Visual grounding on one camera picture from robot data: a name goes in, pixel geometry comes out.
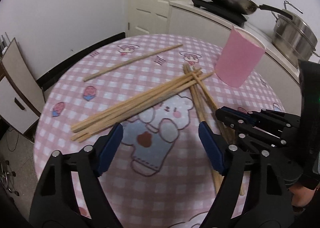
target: black stove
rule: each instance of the black stove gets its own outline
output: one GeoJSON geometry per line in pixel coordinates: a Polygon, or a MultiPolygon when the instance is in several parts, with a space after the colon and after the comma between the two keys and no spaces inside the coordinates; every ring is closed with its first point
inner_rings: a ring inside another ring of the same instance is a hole
{"type": "Polygon", "coordinates": [[[223,7],[215,2],[207,0],[192,0],[192,2],[196,8],[203,7],[205,10],[232,22],[239,27],[242,27],[247,21],[242,14],[234,12],[233,10],[223,7]]]}

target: paper cup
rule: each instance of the paper cup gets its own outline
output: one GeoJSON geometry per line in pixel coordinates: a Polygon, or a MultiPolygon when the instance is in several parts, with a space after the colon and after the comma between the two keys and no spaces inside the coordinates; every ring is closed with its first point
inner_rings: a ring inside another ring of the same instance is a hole
{"type": "Polygon", "coordinates": [[[233,27],[216,64],[218,77],[231,87],[240,87],[259,63],[265,45],[244,29],[233,27]]]}

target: wooden chopstick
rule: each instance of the wooden chopstick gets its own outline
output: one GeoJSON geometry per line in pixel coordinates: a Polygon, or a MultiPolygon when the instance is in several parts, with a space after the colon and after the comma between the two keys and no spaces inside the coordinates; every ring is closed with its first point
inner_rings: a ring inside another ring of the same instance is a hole
{"type": "MultiPolygon", "coordinates": [[[[150,99],[154,98],[155,96],[157,96],[159,94],[162,94],[164,91],[170,91],[170,90],[176,89],[177,87],[181,86],[182,84],[185,84],[185,83],[189,82],[190,80],[192,80],[192,76],[191,75],[187,76],[185,79],[182,79],[178,83],[173,81],[171,86],[164,85],[163,88],[158,88],[158,89],[154,90],[154,92],[150,93],[149,95],[146,94],[143,97],[139,97],[137,99],[134,99],[131,103],[127,104],[126,106],[122,106],[122,107],[114,106],[115,109],[114,110],[111,109],[112,114],[108,113],[104,117],[100,116],[100,117],[98,117],[97,120],[95,119],[94,122],[99,122],[100,120],[102,120],[102,122],[98,123],[98,125],[101,124],[101,123],[109,122],[113,118],[116,118],[118,116],[123,115],[127,111],[130,111],[132,108],[135,108],[135,107],[139,106],[140,104],[144,103],[145,101],[149,101],[150,99]]],[[[84,129],[84,130],[78,132],[78,134],[72,136],[71,140],[76,140],[77,138],[81,137],[85,133],[88,133],[90,129],[93,129],[95,126],[97,126],[97,125],[94,125],[94,126],[93,125],[94,124],[91,124],[91,127],[87,128],[87,129],[84,129]]]]}
{"type": "MultiPolygon", "coordinates": [[[[202,74],[202,72],[200,72],[200,69],[195,70],[193,73],[195,73],[196,75],[202,74]]],[[[161,84],[155,88],[152,88],[146,92],[143,92],[141,94],[133,96],[130,99],[127,99],[126,101],[120,102],[111,108],[108,108],[102,112],[96,113],[96,114],[90,116],[89,118],[71,126],[71,130],[75,133],[79,132],[79,131],[87,128],[88,126],[92,125],[93,123],[105,118],[106,116],[113,114],[114,112],[118,111],[119,109],[132,104],[136,99],[140,99],[142,97],[144,99],[146,99],[146,97],[149,97],[150,94],[154,94],[155,92],[162,90],[162,89],[165,90],[168,87],[172,86],[173,84],[176,84],[176,83],[179,83],[182,81],[188,82],[191,79],[192,79],[192,73],[189,73],[188,75],[182,75],[180,77],[177,77],[169,82],[163,83],[163,84],[161,84]]]]}
{"type": "Polygon", "coordinates": [[[144,110],[146,110],[146,109],[158,104],[159,102],[162,102],[162,101],[166,100],[167,98],[175,95],[176,93],[174,93],[174,92],[179,89],[177,87],[181,87],[181,84],[177,83],[174,86],[171,86],[170,88],[167,88],[167,89],[163,90],[161,93],[157,94],[152,99],[147,99],[147,100],[144,99],[143,103],[141,103],[141,104],[136,104],[136,103],[132,104],[130,110],[127,109],[126,112],[124,112],[122,114],[120,114],[120,113],[112,114],[111,117],[104,118],[104,119],[96,122],[95,124],[91,125],[90,127],[88,127],[86,129],[78,132],[77,134],[73,135],[71,137],[71,140],[77,140],[80,137],[82,137],[83,135],[86,135],[88,133],[93,133],[95,130],[101,129],[101,126],[108,125],[107,123],[112,122],[112,124],[110,125],[110,126],[112,126],[114,123],[116,123],[118,121],[122,122],[123,120],[125,120],[127,118],[130,118],[131,116],[136,115],[137,113],[140,113],[141,111],[144,111],[144,110]]]}
{"type": "MultiPolygon", "coordinates": [[[[201,76],[199,79],[203,80],[209,76],[211,76],[213,73],[209,73],[206,75],[201,76]]],[[[77,140],[78,142],[82,142],[84,140],[86,140],[87,138],[113,126],[116,122],[122,122],[160,102],[163,102],[164,100],[167,100],[168,98],[182,92],[183,90],[189,88],[190,86],[196,84],[197,82],[195,80],[191,80],[181,86],[179,86],[178,88],[175,89],[168,89],[168,90],[164,90],[162,93],[156,95],[155,97],[153,97],[152,99],[149,99],[147,101],[144,101],[143,103],[141,103],[140,105],[138,105],[137,107],[133,107],[131,110],[127,111],[126,113],[119,115],[116,118],[113,118],[112,120],[109,120],[108,122],[105,122],[105,120],[100,120],[99,122],[96,122],[94,125],[90,126],[89,128],[86,128],[84,130],[84,132],[81,132],[81,136],[79,137],[77,133],[76,138],[74,138],[74,136],[72,137],[72,140],[77,140]]]]}
{"type": "MultiPolygon", "coordinates": [[[[183,65],[183,72],[186,75],[191,72],[189,65],[186,65],[186,64],[183,65]]],[[[198,95],[195,87],[196,86],[194,86],[194,85],[190,86],[189,90],[191,92],[192,100],[193,100],[195,108],[196,108],[196,113],[198,115],[199,122],[202,122],[202,121],[205,121],[205,117],[204,117],[204,112],[202,110],[202,107],[200,105],[200,103],[201,103],[200,96],[198,95]]]]}
{"type": "MultiPolygon", "coordinates": [[[[197,81],[197,83],[201,86],[201,89],[202,89],[207,101],[209,102],[209,104],[212,107],[214,119],[218,124],[218,127],[220,129],[222,137],[229,144],[232,143],[234,141],[234,138],[233,138],[234,137],[234,131],[232,129],[229,129],[229,128],[225,127],[225,125],[221,121],[217,120],[217,118],[215,117],[215,111],[218,109],[216,103],[214,102],[212,96],[209,94],[209,91],[208,91],[207,87],[203,84],[203,82],[201,82],[199,80],[199,78],[197,77],[197,75],[195,75],[194,73],[192,73],[192,75],[193,75],[194,79],[197,81]]],[[[223,176],[220,175],[217,171],[215,171],[213,169],[212,170],[212,177],[213,177],[213,182],[214,182],[216,193],[218,193],[218,191],[219,191],[219,189],[221,187],[222,181],[223,181],[223,176]]],[[[241,188],[240,188],[239,194],[241,196],[244,196],[244,194],[245,194],[244,193],[243,184],[241,184],[241,188]]]]}
{"type": "Polygon", "coordinates": [[[119,67],[129,65],[129,64],[131,64],[131,63],[133,63],[133,62],[136,62],[136,61],[139,61],[139,60],[141,60],[141,59],[145,59],[145,58],[148,58],[148,57],[150,57],[150,56],[153,56],[153,55],[156,55],[156,54],[159,54],[159,53],[162,53],[162,52],[165,52],[165,51],[174,49],[174,48],[178,48],[178,47],[181,47],[181,46],[182,46],[182,44],[174,45],[174,46],[169,46],[169,47],[159,49],[159,50],[157,50],[157,51],[151,52],[151,53],[146,54],[146,55],[143,55],[143,56],[138,56],[138,57],[132,58],[132,59],[130,59],[130,60],[128,60],[128,61],[125,61],[125,62],[116,64],[116,65],[114,65],[114,66],[112,66],[112,67],[102,69],[102,70],[100,70],[99,72],[97,72],[97,73],[95,73],[95,74],[87,75],[86,77],[84,77],[84,78],[82,79],[82,81],[87,82],[87,81],[89,81],[89,80],[91,80],[91,79],[94,79],[94,78],[96,78],[96,77],[98,77],[98,76],[100,76],[100,75],[103,75],[103,74],[105,74],[105,73],[108,73],[108,72],[110,72],[110,71],[112,71],[112,70],[114,70],[114,69],[117,69],[117,68],[119,68],[119,67]]]}

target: tablecloth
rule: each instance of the tablecloth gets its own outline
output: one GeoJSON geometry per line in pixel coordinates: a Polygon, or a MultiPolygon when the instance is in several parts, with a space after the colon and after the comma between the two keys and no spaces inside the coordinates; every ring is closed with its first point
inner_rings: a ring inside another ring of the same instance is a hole
{"type": "MultiPolygon", "coordinates": [[[[176,35],[145,35],[122,39],[95,50],[71,67],[57,82],[41,114],[35,138],[34,162],[38,178],[54,150],[78,152],[100,135],[72,142],[70,126],[136,94],[183,74],[182,65],[214,70],[221,47],[176,35]],[[121,61],[167,46],[170,50],[121,67],[88,82],[82,78],[121,61]]],[[[241,111],[284,111],[268,83],[255,71],[240,88],[223,83],[217,75],[204,80],[219,107],[241,111]]],[[[188,90],[122,123],[124,138],[100,183],[125,228],[197,228],[212,205],[211,167],[200,142],[199,121],[188,90]]],[[[219,133],[210,117],[214,133],[219,133]]],[[[81,213],[90,216],[79,178],[72,174],[81,213]]],[[[249,182],[244,176],[244,185],[249,182]]],[[[238,198],[234,216],[241,213],[245,196],[238,198]]]]}

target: frying pan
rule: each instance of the frying pan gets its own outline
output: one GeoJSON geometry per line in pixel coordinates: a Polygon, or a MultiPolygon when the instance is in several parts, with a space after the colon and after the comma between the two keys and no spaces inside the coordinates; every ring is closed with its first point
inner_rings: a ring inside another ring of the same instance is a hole
{"type": "Polygon", "coordinates": [[[269,6],[269,5],[257,5],[251,0],[212,0],[213,2],[216,2],[220,5],[223,5],[224,7],[228,7],[236,12],[239,12],[241,14],[250,15],[254,13],[257,9],[260,10],[268,10],[273,11],[276,13],[279,13],[281,15],[286,16],[290,20],[293,19],[292,15],[287,13],[284,10],[277,9],[275,7],[269,6]]]}

